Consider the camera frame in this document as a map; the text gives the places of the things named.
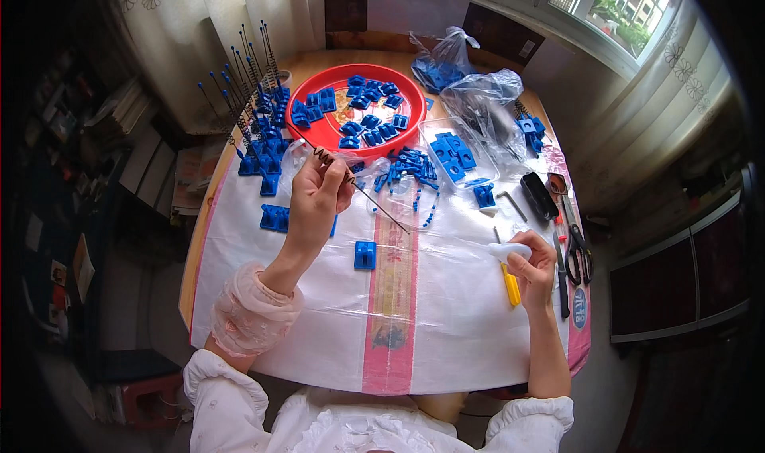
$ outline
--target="white plastic piece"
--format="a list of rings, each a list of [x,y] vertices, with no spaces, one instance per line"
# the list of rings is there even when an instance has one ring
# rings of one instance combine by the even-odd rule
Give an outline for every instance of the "white plastic piece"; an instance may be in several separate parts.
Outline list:
[[[526,260],[531,258],[531,248],[525,244],[506,242],[504,244],[489,244],[489,254],[497,257],[500,262],[507,264],[507,256],[510,253],[516,253]]]
[[[485,208],[478,208],[478,210],[484,213],[485,215],[489,216],[490,218],[493,218],[496,215],[499,208],[497,206],[487,206]]]

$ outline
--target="white curtain with flower pattern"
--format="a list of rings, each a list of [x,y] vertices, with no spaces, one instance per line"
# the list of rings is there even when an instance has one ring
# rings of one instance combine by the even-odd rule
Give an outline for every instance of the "white curtain with flower pattern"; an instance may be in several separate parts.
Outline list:
[[[682,0],[645,65],[566,152],[579,208],[613,213],[685,152],[731,95],[728,69],[697,7]]]
[[[209,73],[221,83],[225,64],[235,71],[231,46],[244,58],[246,35],[263,63],[261,19],[268,23],[277,61],[324,47],[324,0],[110,1],[145,77],[187,133],[219,129],[196,84],[204,83],[219,114],[226,112]]]

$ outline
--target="person's left hand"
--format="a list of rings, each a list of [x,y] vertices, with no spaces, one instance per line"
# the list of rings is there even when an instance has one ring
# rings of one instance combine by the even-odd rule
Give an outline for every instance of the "person's left hand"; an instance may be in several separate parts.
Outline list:
[[[353,186],[344,182],[348,172],[345,161],[326,149],[324,153],[330,156],[330,164],[311,153],[292,179],[289,231],[284,243],[300,245],[317,255],[330,238],[335,215],[348,209],[353,196]]]

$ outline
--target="cabinet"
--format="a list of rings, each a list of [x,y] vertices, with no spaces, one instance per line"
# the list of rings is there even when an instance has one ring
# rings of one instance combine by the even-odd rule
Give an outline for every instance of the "cabinet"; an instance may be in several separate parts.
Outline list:
[[[612,342],[686,333],[746,310],[738,201],[736,193],[696,224],[610,270]]]

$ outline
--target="screwdriver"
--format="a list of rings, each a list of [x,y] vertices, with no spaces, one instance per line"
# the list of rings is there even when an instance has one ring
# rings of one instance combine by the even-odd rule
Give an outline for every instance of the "screwdriver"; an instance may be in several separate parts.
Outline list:
[[[496,226],[494,226],[494,235],[496,236],[496,241],[498,243],[502,243],[502,239],[500,239],[500,233],[497,231]],[[515,307],[521,303],[521,291],[518,289],[518,280],[515,276],[507,273],[507,266],[504,262],[500,262],[500,265],[502,266],[502,276],[505,279],[507,297],[510,299],[510,304]]]

